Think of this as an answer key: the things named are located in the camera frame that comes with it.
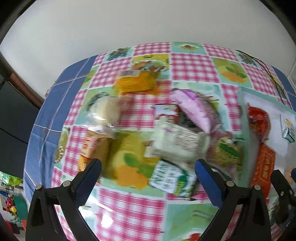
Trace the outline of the green white biscuit packet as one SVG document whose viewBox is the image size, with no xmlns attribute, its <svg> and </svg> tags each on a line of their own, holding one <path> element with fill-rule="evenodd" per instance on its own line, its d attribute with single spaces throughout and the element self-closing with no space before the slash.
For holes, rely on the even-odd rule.
<svg viewBox="0 0 296 241">
<path fill-rule="evenodd" d="M 159 160 L 149 179 L 150 186 L 181 198 L 191 197 L 196 182 L 196 174 L 165 160 Z"/>
</svg>

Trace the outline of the pink snack packet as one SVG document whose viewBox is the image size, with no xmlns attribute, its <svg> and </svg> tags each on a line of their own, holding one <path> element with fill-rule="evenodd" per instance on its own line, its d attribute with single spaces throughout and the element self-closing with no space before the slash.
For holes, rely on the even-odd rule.
<svg viewBox="0 0 296 241">
<path fill-rule="evenodd" d="M 188 119 L 208 135 L 221 126 L 217 112 L 197 92 L 189 89 L 174 88 L 171 91 L 171 99 L 179 106 Z"/>
</svg>

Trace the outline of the red nice snack packet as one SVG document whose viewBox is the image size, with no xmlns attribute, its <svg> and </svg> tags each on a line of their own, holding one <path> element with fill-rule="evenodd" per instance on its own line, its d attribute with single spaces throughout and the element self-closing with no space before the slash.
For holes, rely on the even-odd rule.
<svg viewBox="0 0 296 241">
<path fill-rule="evenodd" d="M 263 109 L 247 106 L 249 127 L 260 142 L 267 141 L 271 130 L 269 115 Z"/>
</svg>

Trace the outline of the orange white cracker packet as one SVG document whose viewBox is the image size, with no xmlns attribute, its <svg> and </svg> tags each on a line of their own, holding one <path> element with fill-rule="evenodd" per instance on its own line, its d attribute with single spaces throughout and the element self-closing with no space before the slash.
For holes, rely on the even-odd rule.
<svg viewBox="0 0 296 241">
<path fill-rule="evenodd" d="M 92 159 L 99 159 L 104 170 L 112 138 L 106 133 L 87 131 L 78 160 L 78 171 L 82 172 Z"/>
</svg>

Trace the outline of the pink plaid fruit tablecloth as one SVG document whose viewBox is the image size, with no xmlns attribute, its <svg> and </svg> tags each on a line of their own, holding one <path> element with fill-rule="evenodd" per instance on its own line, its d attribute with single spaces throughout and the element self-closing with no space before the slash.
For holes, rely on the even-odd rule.
<svg viewBox="0 0 296 241">
<path fill-rule="evenodd" d="M 53 167 L 52 186 L 71 180 L 87 129 L 92 104 L 116 95 L 119 71 L 159 72 L 155 91 L 124 99 L 112 140 L 107 173 L 95 185 L 80 212 L 99 240 L 197 240 L 216 213 L 201 186 L 180 198 L 149 185 L 157 157 L 144 156 L 154 131 L 156 104 L 173 104 L 173 88 L 190 89 L 210 101 L 222 128 L 212 140 L 230 133 L 241 137 L 237 90 L 244 86 L 290 104 L 295 90 L 285 76 L 242 52 L 209 44 L 162 42 L 139 44 L 99 54 L 77 92 L 63 124 Z"/>
</svg>

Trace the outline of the red gold patterned snack packet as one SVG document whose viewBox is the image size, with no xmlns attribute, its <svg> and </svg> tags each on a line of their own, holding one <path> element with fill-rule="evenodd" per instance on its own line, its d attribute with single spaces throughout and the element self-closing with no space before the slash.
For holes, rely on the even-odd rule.
<svg viewBox="0 0 296 241">
<path fill-rule="evenodd" d="M 250 186 L 259 185 L 264 198 L 267 198 L 271 188 L 270 177 L 274 170 L 276 153 L 265 143 L 259 144 L 257 162 Z"/>
</svg>

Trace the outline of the white red snack packet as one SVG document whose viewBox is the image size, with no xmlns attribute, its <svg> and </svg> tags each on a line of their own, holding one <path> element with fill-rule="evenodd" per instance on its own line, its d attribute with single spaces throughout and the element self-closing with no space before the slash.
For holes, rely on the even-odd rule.
<svg viewBox="0 0 296 241">
<path fill-rule="evenodd" d="M 175 104 L 156 104 L 153 109 L 154 131 L 144 156 L 159 157 L 182 169 L 193 170 L 195 162 L 206 156 L 210 136 L 178 125 L 179 108 Z"/>
</svg>

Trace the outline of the brown wooden frame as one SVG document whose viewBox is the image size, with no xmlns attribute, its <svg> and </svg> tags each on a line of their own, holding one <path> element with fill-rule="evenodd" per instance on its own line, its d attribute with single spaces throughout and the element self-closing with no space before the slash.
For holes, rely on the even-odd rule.
<svg viewBox="0 0 296 241">
<path fill-rule="evenodd" d="M 22 78 L 20 78 L 13 68 L 1 54 L 1 76 L 9 82 L 21 95 L 38 109 L 41 108 L 44 99 L 36 93 Z"/>
</svg>

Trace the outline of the clear white bun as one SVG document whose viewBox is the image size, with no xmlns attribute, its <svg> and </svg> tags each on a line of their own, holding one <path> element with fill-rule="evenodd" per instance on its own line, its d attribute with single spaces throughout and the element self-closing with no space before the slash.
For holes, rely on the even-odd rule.
<svg viewBox="0 0 296 241">
<path fill-rule="evenodd" d="M 104 96 L 90 107 L 83 123 L 89 131 L 114 137 L 121 114 L 120 98 Z"/>
</svg>

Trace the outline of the green yellow snack packet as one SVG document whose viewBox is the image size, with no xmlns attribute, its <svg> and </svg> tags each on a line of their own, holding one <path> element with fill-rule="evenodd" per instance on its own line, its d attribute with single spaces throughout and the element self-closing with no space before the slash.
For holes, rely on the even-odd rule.
<svg viewBox="0 0 296 241">
<path fill-rule="evenodd" d="M 212 148 L 211 160 L 221 167 L 241 165 L 243 159 L 243 138 L 221 137 Z"/>
</svg>

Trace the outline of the blue quilted bed cover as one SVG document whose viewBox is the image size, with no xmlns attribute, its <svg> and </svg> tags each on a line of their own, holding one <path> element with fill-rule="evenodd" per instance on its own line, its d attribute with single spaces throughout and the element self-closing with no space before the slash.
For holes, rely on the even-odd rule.
<svg viewBox="0 0 296 241">
<path fill-rule="evenodd" d="M 74 98 L 96 56 L 76 62 L 60 74 L 37 115 L 26 152 L 23 169 L 23 189 L 27 201 L 31 201 L 35 187 L 51 186 L 55 154 Z"/>
</svg>

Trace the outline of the orange yellow snack packet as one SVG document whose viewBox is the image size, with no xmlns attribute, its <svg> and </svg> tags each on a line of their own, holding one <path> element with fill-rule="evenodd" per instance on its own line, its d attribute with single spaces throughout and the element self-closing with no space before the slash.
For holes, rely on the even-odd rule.
<svg viewBox="0 0 296 241">
<path fill-rule="evenodd" d="M 123 70 L 115 78 L 114 89 L 120 94 L 155 91 L 160 75 L 155 71 Z"/>
</svg>

